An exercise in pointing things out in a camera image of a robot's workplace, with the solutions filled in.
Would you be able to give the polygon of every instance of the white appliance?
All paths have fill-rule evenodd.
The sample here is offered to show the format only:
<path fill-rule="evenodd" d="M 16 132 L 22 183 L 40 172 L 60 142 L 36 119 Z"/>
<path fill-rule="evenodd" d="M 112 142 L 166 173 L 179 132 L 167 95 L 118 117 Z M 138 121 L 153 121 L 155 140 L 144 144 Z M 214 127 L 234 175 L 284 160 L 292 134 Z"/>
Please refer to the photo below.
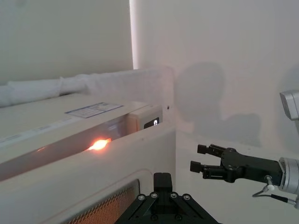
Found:
<path fill-rule="evenodd" d="M 1 108 L 1 223 L 114 223 L 155 172 L 175 180 L 162 121 L 157 105 L 80 94 Z"/>

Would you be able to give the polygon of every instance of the orange light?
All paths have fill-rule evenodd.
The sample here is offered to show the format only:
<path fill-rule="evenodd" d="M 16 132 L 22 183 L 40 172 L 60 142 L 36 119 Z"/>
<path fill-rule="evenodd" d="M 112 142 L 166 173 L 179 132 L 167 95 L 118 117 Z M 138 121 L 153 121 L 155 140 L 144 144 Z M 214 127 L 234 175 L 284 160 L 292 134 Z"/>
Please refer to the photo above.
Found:
<path fill-rule="evenodd" d="M 109 142 L 111 142 L 111 139 L 106 140 L 98 140 L 96 141 L 92 146 L 90 146 L 87 150 L 101 150 L 103 149 Z"/>

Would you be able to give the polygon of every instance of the sticker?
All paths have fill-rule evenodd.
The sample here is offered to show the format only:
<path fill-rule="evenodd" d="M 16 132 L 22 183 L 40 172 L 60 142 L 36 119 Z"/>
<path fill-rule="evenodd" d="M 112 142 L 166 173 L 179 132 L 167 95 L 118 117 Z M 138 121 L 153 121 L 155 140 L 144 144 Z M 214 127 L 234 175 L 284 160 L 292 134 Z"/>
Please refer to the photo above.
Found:
<path fill-rule="evenodd" d="M 118 105 L 118 104 L 98 103 L 98 104 L 82 107 L 76 110 L 68 111 L 65 113 L 69 115 L 81 117 L 81 118 L 90 118 L 99 115 L 101 113 L 105 113 L 117 109 L 122 106 L 123 105 Z"/>
<path fill-rule="evenodd" d="M 29 139 L 33 136 L 54 130 L 56 128 L 68 125 L 68 124 L 72 124 L 74 122 L 77 122 L 79 120 L 82 120 L 82 118 L 65 118 L 59 121 L 56 121 L 52 124 L 48 124 L 42 127 L 38 127 L 38 128 L 34 128 L 31 130 L 27 130 L 12 136 L 8 136 L 8 137 L 4 137 L 4 138 L 0 138 L 0 148 L 4 147 L 4 146 L 8 146 L 10 144 L 25 140 L 25 139 Z"/>

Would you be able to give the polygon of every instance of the white cloth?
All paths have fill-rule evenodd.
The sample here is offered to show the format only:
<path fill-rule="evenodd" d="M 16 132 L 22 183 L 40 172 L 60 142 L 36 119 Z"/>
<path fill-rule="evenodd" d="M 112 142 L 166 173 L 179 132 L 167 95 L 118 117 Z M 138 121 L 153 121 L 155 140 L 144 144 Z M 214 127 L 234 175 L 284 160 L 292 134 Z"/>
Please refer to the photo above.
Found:
<path fill-rule="evenodd" d="M 164 119 L 174 116 L 174 72 L 168 67 L 81 74 L 70 78 L 8 82 L 0 86 L 0 107 L 81 92 L 160 104 Z"/>

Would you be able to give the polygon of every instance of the cable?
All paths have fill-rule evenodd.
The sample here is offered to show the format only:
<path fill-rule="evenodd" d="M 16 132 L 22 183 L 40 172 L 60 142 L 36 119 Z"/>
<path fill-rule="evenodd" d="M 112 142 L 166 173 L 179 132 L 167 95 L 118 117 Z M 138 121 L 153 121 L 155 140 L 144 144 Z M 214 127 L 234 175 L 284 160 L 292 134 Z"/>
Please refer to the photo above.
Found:
<path fill-rule="evenodd" d="M 259 192 L 256 192 L 255 194 L 252 195 L 252 197 L 271 197 L 270 195 L 261 195 L 264 191 L 261 190 Z"/>
<path fill-rule="evenodd" d="M 279 195 L 274 195 L 274 194 L 271 194 L 271 195 L 261 195 L 261 193 L 263 193 L 263 192 L 265 192 L 265 191 L 261 190 L 259 192 L 256 192 L 255 194 L 252 195 L 252 197 L 271 197 L 273 199 L 276 199 L 276 200 L 279 200 L 279 201 L 282 201 L 282 202 L 285 202 L 285 203 L 289 203 L 289 204 L 292 204 L 292 205 L 294 205 L 294 203 L 296 203 L 292 199 L 288 199 L 287 197 L 282 197 L 282 196 L 279 196 Z"/>

